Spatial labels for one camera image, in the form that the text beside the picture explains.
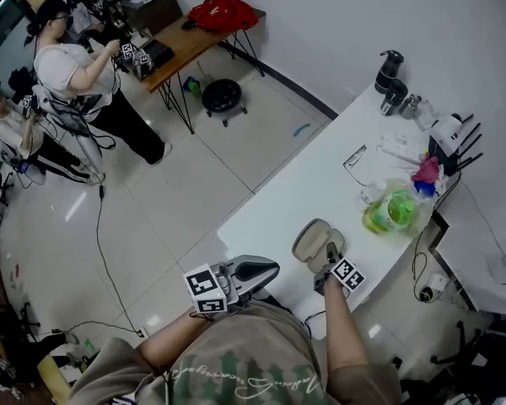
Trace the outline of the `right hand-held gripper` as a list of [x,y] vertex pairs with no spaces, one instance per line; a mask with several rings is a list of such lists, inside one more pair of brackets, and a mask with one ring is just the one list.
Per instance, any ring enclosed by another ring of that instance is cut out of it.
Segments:
[[326,264],[314,277],[314,291],[318,294],[325,294],[324,287],[331,276],[347,290],[348,294],[356,291],[366,279],[350,261],[346,258],[341,258],[340,252],[332,241],[326,246],[326,259],[328,264]]

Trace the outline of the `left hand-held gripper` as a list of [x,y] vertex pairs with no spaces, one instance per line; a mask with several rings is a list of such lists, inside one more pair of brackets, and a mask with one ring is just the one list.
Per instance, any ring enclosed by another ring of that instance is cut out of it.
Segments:
[[247,294],[263,289],[279,274],[277,262],[257,255],[240,255],[227,262],[203,264],[183,275],[194,309],[203,315],[243,310]]

